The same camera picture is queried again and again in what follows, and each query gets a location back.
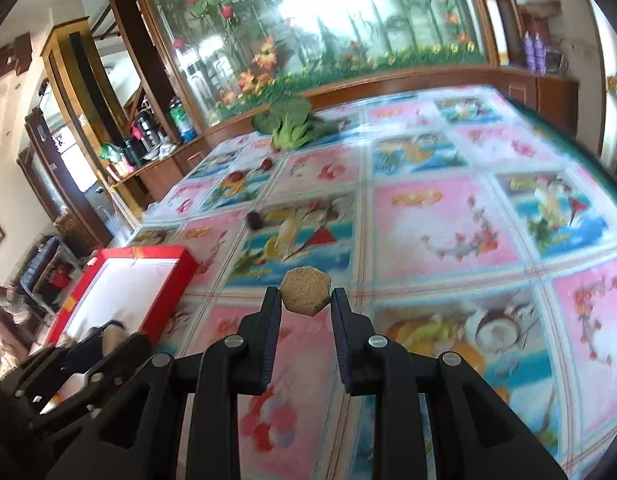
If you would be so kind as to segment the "purple bottle left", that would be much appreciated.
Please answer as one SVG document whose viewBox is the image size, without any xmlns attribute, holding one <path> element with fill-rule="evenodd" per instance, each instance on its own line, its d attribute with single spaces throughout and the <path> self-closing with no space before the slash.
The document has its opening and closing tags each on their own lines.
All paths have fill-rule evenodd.
<svg viewBox="0 0 617 480">
<path fill-rule="evenodd" d="M 525 52 L 525 67 L 530 73 L 537 71 L 537 60 L 535 59 L 534 40 L 529 32 L 525 32 L 522 37 L 523 52 Z"/>
</svg>

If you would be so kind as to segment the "purple bottle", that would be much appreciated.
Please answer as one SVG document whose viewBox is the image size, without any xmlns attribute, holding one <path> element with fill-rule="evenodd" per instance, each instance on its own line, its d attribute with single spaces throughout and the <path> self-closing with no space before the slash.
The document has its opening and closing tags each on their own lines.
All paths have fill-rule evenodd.
<svg viewBox="0 0 617 480">
<path fill-rule="evenodd" d="M 525 67 L 530 73 L 537 71 L 537 60 L 535 59 L 534 40 L 529 32 L 525 32 L 522 37 L 523 52 L 525 52 Z"/>
<path fill-rule="evenodd" d="M 538 32 L 533 37 L 533 53 L 535 59 L 535 71 L 538 74 L 545 75 L 547 72 L 546 46 Z"/>
</svg>

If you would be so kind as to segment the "green bok choy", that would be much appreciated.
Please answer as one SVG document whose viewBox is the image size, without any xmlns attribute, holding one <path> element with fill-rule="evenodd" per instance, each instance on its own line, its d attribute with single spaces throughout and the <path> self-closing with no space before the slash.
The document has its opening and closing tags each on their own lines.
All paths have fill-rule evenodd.
<svg viewBox="0 0 617 480">
<path fill-rule="evenodd" d="M 251 118 L 253 128 L 270 137 L 277 151 L 296 151 L 339 132 L 337 122 L 312 112 L 312 105 L 302 96 L 283 96 L 268 110 Z"/>
</svg>

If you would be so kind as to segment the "colourful fruit pattern tablecloth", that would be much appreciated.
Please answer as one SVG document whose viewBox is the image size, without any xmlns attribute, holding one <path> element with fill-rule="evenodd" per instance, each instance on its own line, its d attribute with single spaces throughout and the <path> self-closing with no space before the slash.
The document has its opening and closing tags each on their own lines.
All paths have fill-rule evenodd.
<svg viewBox="0 0 617 480">
<path fill-rule="evenodd" d="M 199 263 L 162 346 L 205 350 L 313 266 L 381 335 L 459 354 L 568 477 L 587 477 L 617 435 L 617 181 L 487 86 L 322 118 L 339 132 L 296 152 L 257 132 L 222 142 L 148 211 L 132 244 Z"/>
</svg>

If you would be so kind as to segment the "floral glass partition screen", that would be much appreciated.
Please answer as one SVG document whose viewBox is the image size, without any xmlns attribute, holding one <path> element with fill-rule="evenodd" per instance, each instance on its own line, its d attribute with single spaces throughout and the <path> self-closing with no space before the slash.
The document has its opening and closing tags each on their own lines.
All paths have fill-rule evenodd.
<svg viewBox="0 0 617 480">
<path fill-rule="evenodd" d="M 283 94 L 487 60 L 475 0 L 139 0 L 208 127 Z"/>
</svg>

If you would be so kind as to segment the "dark red date centre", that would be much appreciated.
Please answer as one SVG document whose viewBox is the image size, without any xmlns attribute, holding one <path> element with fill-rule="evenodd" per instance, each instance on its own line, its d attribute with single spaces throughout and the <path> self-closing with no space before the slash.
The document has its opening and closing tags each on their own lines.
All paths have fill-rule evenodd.
<svg viewBox="0 0 617 480">
<path fill-rule="evenodd" d="M 258 211 L 251 210 L 246 214 L 246 225 L 251 231 L 258 231 L 263 228 L 264 220 Z"/>
</svg>

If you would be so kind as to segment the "green plastic bottle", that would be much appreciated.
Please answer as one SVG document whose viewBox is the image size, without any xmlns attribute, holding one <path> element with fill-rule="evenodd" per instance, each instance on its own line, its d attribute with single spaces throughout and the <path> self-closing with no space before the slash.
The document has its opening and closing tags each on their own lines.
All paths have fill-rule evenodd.
<svg viewBox="0 0 617 480">
<path fill-rule="evenodd" d="M 184 105 L 182 105 L 182 101 L 177 96 L 171 99 L 168 112 L 182 138 L 182 142 L 188 143 L 197 138 L 197 130 L 194 128 L 194 124 L 186 112 Z"/>
</svg>

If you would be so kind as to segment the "purple bottle right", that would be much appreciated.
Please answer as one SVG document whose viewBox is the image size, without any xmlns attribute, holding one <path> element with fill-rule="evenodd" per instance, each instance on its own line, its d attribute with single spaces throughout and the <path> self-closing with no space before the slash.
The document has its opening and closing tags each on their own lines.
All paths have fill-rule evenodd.
<svg viewBox="0 0 617 480">
<path fill-rule="evenodd" d="M 533 53 L 535 59 L 535 71 L 538 74 L 545 75 L 547 72 L 546 46 L 538 32 L 533 37 Z"/>
</svg>

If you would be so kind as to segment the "black kettle on cabinet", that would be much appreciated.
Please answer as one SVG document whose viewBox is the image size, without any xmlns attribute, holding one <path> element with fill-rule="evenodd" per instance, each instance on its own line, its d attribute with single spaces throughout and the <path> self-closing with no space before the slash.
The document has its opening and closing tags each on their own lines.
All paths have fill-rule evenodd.
<svg viewBox="0 0 617 480">
<path fill-rule="evenodd" d="M 135 117 L 135 126 L 141 137 L 148 142 L 149 148 L 159 150 L 164 141 L 164 135 L 156 118 L 149 110 L 141 110 Z"/>
</svg>

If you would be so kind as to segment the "red box white interior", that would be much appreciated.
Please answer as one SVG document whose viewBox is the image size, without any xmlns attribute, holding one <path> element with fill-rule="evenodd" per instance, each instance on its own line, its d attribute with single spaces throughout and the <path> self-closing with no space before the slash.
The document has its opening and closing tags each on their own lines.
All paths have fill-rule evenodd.
<svg viewBox="0 0 617 480">
<path fill-rule="evenodd" d="M 46 344 L 77 339 L 110 321 L 157 344 L 197 267 L 184 246 L 100 250 L 63 301 Z"/>
</svg>

